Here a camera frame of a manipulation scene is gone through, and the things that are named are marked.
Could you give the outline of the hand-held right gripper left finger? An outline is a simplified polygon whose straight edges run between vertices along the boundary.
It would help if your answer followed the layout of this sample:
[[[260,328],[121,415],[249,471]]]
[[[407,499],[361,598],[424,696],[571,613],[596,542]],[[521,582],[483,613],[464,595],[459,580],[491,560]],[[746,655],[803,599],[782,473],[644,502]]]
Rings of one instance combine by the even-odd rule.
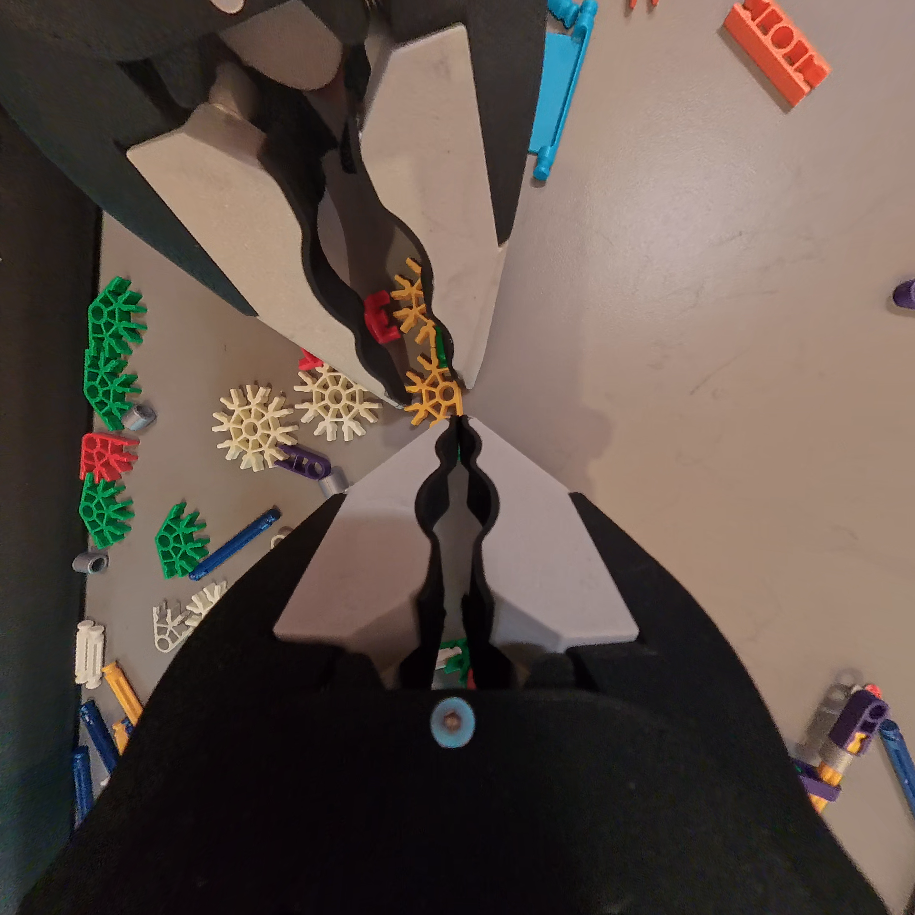
[[[278,639],[341,647],[386,681],[431,687],[445,621],[434,529],[458,434],[459,418],[440,422],[349,488],[274,625]]]

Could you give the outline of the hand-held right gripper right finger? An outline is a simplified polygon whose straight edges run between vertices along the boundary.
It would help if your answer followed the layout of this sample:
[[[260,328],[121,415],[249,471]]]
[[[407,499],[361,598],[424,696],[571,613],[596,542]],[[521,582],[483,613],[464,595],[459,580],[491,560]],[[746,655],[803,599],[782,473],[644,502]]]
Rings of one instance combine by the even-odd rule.
[[[634,642],[570,490],[476,418],[461,419],[461,463],[481,526],[462,602],[476,688],[512,687],[543,654]]]

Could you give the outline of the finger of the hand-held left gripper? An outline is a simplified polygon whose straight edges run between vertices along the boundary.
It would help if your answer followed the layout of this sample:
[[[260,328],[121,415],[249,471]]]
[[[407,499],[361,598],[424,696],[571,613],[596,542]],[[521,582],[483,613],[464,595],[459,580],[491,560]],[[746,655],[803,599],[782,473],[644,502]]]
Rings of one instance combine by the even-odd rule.
[[[263,324],[395,406],[409,395],[394,358],[365,323],[362,299],[318,235],[322,166],[335,144],[301,93],[265,132],[255,82],[216,69],[210,97],[183,125],[138,143],[128,160]]]
[[[477,380],[498,295],[498,239],[468,32],[383,39],[360,151],[383,206],[418,238],[427,303],[449,332],[451,365]]]

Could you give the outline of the yellow connector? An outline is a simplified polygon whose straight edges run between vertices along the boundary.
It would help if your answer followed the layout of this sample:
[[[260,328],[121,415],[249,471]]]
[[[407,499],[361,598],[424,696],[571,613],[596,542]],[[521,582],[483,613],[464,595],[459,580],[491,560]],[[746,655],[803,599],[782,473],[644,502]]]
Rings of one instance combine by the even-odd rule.
[[[450,369],[439,362],[435,352],[421,352],[417,361],[423,372],[406,372],[410,382],[406,384],[406,393],[419,397],[418,402],[405,408],[413,416],[411,425],[417,427],[429,421],[432,427],[452,417],[462,417],[465,412],[462,391]]]
[[[392,315],[404,337],[412,338],[418,345],[432,347],[436,343],[437,326],[427,311],[422,267],[413,257],[407,257],[405,265],[409,275],[396,274],[396,288],[390,292],[395,305]]]

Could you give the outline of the blue rod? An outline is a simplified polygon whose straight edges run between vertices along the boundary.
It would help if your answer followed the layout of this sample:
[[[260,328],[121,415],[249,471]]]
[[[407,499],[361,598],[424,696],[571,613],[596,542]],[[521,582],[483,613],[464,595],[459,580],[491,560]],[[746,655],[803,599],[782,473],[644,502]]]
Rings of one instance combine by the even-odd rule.
[[[71,754],[74,794],[74,829],[86,819],[94,804],[94,785],[89,748],[79,745]]]
[[[878,732],[886,756],[897,778],[899,789],[909,808],[911,817],[914,818],[914,762],[909,753],[906,740],[898,724],[891,718],[886,718],[881,722]]]
[[[79,716],[107,774],[111,775],[120,759],[120,751],[95,700],[88,699],[81,703]]]
[[[282,512],[276,506],[265,511],[195,566],[188,574],[189,580],[199,581],[209,576],[237,555],[249,543],[252,543],[254,539],[268,531],[281,518]]]

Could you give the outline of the cyan flat panel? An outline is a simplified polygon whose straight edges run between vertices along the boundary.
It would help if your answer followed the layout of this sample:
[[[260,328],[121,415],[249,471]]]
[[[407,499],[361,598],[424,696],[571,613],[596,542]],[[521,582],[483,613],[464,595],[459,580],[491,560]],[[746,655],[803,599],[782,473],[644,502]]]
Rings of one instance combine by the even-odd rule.
[[[549,1],[547,10],[563,28],[545,31],[542,77],[529,143],[529,154],[535,157],[532,177],[542,184],[555,164],[599,4]]]

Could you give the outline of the white snowflake connector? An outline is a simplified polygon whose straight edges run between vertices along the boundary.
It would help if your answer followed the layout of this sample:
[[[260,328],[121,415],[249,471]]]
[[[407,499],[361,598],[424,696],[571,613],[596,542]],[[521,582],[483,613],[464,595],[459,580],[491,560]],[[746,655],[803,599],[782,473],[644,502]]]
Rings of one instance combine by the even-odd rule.
[[[298,424],[289,421],[294,409],[287,405],[285,392],[249,383],[232,388],[221,404],[223,409],[212,415],[212,431],[224,435],[217,447],[225,450],[228,461],[238,460],[242,470],[272,469],[287,458],[284,446],[297,445]]]
[[[185,622],[190,628],[196,628],[210,613],[228,590],[226,580],[211,583],[191,596],[185,607]]]
[[[299,371],[298,378],[300,383],[294,391],[304,399],[295,409],[302,424],[314,426],[314,436],[324,436],[328,442],[338,438],[350,442],[364,436],[367,425],[378,422],[382,404],[372,401],[371,392],[328,364]]]

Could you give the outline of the green fan connector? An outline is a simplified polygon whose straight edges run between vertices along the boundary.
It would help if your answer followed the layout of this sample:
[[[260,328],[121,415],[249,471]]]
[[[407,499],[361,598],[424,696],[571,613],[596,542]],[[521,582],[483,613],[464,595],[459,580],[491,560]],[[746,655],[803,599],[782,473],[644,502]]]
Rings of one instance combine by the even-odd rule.
[[[97,550],[120,543],[132,530],[132,499],[121,498],[125,491],[120,481],[97,482],[93,476],[83,481],[79,515]]]
[[[168,511],[154,537],[164,578],[186,578],[210,555],[207,525],[200,512],[180,501]]]
[[[142,294],[127,278],[114,277],[87,309],[88,349],[99,357],[127,359],[147,330]]]
[[[142,394],[138,376],[128,372],[128,361],[109,348],[84,351],[83,391],[92,409],[110,431],[124,429],[122,418]]]

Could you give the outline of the red double-ended connector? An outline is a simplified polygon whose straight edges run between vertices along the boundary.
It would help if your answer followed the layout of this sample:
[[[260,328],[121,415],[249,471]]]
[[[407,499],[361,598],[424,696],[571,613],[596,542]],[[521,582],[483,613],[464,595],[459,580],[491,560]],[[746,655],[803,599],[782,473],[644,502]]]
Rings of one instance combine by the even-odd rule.
[[[295,299],[290,299],[302,308],[301,314],[295,315],[289,329],[293,339],[306,340],[314,349],[304,347],[298,362],[300,371],[316,370],[324,363],[334,369],[354,370],[357,375],[365,375],[368,370],[360,362],[357,343],[361,339],[342,324],[336,317],[327,312],[316,293],[305,282],[294,285]],[[371,342],[383,346],[401,338],[401,331],[389,313],[391,298],[386,291],[380,291],[363,300],[363,318],[358,330],[366,330]]]

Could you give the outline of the red fan connector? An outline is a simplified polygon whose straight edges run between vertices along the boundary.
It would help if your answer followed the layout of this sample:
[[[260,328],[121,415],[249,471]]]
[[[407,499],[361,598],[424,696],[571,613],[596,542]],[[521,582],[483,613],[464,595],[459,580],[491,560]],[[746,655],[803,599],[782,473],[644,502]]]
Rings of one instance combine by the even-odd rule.
[[[82,436],[79,478],[95,483],[115,482],[132,471],[139,455],[139,439],[112,432],[88,432]]]

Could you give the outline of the pair of white rods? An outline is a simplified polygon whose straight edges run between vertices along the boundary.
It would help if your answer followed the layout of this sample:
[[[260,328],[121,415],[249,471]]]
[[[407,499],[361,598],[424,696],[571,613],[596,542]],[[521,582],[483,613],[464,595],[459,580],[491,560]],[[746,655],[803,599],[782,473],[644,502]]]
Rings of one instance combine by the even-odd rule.
[[[102,682],[105,652],[105,627],[93,620],[82,620],[76,627],[74,681],[93,690]]]

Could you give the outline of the purple and yellow rod assembly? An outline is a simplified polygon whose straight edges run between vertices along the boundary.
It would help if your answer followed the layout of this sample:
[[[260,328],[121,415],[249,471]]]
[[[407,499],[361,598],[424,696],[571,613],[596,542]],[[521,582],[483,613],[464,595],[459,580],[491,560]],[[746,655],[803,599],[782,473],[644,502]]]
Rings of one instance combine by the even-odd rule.
[[[889,711],[880,687],[865,680],[860,669],[845,667],[834,674],[790,752],[818,814],[838,800],[849,768],[869,751]]]

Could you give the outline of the orange slotted strip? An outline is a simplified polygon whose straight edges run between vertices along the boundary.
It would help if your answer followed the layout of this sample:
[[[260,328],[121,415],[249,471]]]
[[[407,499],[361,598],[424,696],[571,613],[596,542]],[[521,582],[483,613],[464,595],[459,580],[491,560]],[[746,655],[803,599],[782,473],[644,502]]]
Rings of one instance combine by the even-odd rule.
[[[738,2],[723,26],[790,107],[797,106],[832,72],[778,2]]]

